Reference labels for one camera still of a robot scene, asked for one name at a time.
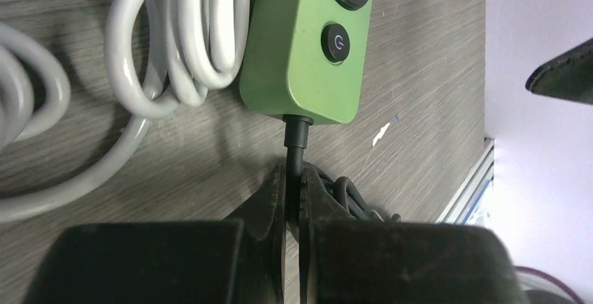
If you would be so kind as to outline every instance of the white wall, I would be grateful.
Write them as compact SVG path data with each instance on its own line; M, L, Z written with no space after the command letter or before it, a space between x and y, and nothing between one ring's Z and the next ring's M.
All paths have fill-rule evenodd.
M494 230L515 264L593 303L593 106L524 88L537 66L593 37L593 0L486 0L486 23Z

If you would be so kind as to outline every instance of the clamp jaw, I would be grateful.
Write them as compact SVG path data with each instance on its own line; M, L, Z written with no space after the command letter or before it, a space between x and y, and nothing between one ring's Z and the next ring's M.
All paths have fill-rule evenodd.
M67 229L24 303L284 303L287 224L303 304L526 303L492 232L355 220L311 166L299 204L286 203L285 182L276 167L222 221ZM289 208L298 219L287 221Z

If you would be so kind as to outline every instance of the white paint fleck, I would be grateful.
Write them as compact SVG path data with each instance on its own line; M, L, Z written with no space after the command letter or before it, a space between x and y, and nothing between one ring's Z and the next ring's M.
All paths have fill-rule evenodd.
M388 122L385 126L381 127L381 130L379 130L379 133L373 139L373 147L375 147L377 141L379 141L385 135L385 132L389 128L390 124L391 122Z

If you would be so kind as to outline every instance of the wood grain surface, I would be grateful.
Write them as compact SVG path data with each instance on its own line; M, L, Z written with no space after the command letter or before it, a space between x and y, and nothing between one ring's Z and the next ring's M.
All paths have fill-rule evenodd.
M0 2L1 20L55 53L73 87L58 125L0 154L6 197L88 168L115 142L129 114L103 68L111 0ZM134 55L142 69L148 23L140 16L136 24ZM434 221L484 149L484 43L485 0L374 0L358 115L347 125L314 126L306 160L349 176L385 212ZM211 92L198 109L180 108L152 125L134 157L101 188L48 214L0 225L0 303L20 302L66 227L220 219L256 190L284 152L283 123L245 108L236 84ZM287 303L298 303L296 266L291 241Z

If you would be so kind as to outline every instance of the power symbol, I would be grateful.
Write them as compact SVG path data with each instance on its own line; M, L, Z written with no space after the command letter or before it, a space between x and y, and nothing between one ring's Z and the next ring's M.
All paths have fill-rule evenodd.
M342 48L344 48L344 37L342 37L342 35L336 35L334 45L336 46L336 49L342 50Z

